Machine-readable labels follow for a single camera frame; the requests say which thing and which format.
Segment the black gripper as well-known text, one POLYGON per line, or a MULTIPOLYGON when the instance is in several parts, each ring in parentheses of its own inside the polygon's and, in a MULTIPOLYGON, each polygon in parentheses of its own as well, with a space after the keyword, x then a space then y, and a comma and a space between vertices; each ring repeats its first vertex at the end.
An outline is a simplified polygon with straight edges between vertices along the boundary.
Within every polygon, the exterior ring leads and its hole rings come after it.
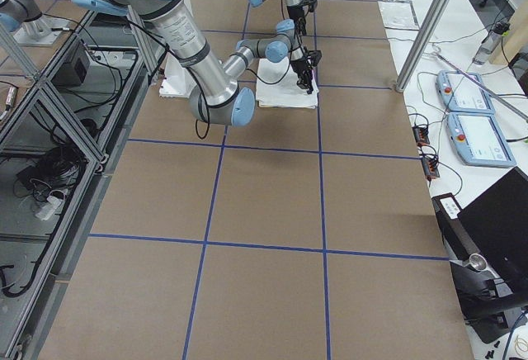
POLYGON ((322 58, 320 50, 297 49, 290 59, 290 66, 297 75, 297 86, 308 95, 314 91, 313 69, 322 58))
POLYGON ((314 13, 318 0, 286 0, 289 18, 294 21, 295 28, 300 34, 306 34, 306 17, 314 13))

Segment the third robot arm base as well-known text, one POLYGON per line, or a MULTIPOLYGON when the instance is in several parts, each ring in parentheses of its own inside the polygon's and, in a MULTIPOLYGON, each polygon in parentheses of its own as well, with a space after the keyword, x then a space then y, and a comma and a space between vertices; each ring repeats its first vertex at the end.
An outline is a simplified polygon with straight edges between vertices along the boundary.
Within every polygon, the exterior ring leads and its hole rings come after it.
POLYGON ((1 0, 1 24, 24 46, 51 46, 69 31, 68 19, 46 17, 35 0, 1 0))

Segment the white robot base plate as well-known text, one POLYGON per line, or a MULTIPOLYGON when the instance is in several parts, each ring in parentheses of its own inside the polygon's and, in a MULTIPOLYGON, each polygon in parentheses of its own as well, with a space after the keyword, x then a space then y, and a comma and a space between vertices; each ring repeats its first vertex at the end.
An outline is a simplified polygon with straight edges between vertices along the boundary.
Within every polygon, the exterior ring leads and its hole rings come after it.
POLYGON ((163 80, 159 89, 160 97, 188 99, 196 82, 172 55, 167 57, 163 80))

